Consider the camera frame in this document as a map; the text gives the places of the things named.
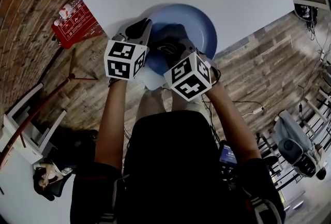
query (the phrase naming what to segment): wooden floor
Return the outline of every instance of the wooden floor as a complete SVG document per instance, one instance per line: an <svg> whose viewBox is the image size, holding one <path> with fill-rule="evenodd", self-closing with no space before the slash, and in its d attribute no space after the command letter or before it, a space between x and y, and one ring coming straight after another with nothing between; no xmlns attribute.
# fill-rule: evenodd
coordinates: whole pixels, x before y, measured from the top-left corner
<svg viewBox="0 0 331 224"><path fill-rule="evenodd" d="M316 32L321 45L324 44L328 31L327 20L330 20L330 16L324 16L320 12ZM303 95L303 89L299 85L306 86L309 77L305 95L313 98L318 87L325 85L320 78L321 64L317 63L320 47L316 40L311 41L309 37L305 23L291 13L217 55L215 61L222 72L220 81L232 100L257 101L265 107L263 113L245 117L254 133L270 130L273 127L273 119L284 109L299 120L298 104ZM99 81L69 83L40 113L40 122L51 124L62 109L66 109L68 114L61 126L74 130L98 130L108 92L108 78L104 75L103 65L103 52L107 41L108 38L103 35L76 45L76 77L97 77ZM328 50L329 40L325 46ZM72 50L62 52L43 79L44 95L49 94L66 78ZM143 90L142 83L133 81L128 84L125 126L129 132L134 126ZM167 111L171 108L171 100L170 94L165 92L164 105ZM235 105L243 115L260 107L257 103ZM306 117L309 111L304 102L303 106ZM217 132L223 137L215 112L213 116Z"/></svg>

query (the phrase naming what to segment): blue round tray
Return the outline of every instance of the blue round tray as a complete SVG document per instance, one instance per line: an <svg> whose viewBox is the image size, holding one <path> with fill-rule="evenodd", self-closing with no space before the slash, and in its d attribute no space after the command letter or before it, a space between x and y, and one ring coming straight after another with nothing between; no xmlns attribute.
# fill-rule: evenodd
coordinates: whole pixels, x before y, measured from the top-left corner
<svg viewBox="0 0 331 224"><path fill-rule="evenodd" d="M188 38L199 51L210 59L214 58L217 48L216 30L201 10L186 4L172 4L153 12L149 18L153 23L151 36L168 24L182 24ZM146 64L160 75L169 70L165 60L154 53L147 55Z"/></svg>

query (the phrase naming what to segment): person's right arm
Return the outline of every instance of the person's right arm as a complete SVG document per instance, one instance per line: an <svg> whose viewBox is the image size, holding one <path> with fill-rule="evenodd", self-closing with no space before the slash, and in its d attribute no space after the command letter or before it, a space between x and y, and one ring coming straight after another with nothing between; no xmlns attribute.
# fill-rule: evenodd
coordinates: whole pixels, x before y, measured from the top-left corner
<svg viewBox="0 0 331 224"><path fill-rule="evenodd" d="M218 82L206 92L221 121L229 146L237 161L243 163L250 159L260 158L255 136L244 121L242 115L230 99L223 85Z"/></svg>

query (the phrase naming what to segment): wooden pole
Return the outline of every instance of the wooden pole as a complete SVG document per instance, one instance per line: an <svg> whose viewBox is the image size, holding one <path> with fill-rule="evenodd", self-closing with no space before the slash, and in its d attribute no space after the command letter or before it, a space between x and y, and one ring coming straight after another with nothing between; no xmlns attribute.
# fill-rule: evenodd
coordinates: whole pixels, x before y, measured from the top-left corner
<svg viewBox="0 0 331 224"><path fill-rule="evenodd" d="M37 113L40 112L41 109L44 108L44 106L53 98L55 95L71 80L74 79L74 74L70 74L66 80L61 83L57 88L55 88L54 91L52 91L43 101L42 103L33 110L33 112L24 120L24 122L20 125L20 127L15 131L14 135L10 138L8 141L6 147L4 150L0 153L0 168L2 167L2 164L7 157L9 151L11 150L12 146L14 145L16 139L20 136L20 134L23 132L25 127L29 124L29 122L36 116Z"/></svg>

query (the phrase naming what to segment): leg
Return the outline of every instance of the leg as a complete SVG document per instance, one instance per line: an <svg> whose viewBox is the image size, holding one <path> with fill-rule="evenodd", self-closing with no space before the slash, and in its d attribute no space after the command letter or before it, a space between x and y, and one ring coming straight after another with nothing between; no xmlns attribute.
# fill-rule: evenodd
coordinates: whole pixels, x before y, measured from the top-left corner
<svg viewBox="0 0 331 224"><path fill-rule="evenodd" d="M205 108L205 104L203 103L201 97L198 97L188 102L174 91L171 91L171 94L172 94L172 111L188 110L188 111L199 112L206 118L206 120L210 124L210 116Z"/></svg>
<svg viewBox="0 0 331 224"><path fill-rule="evenodd" d="M166 110L162 100L163 88L160 87L155 91L145 89L145 93L140 100L137 111L136 122L146 116L164 113Z"/></svg>

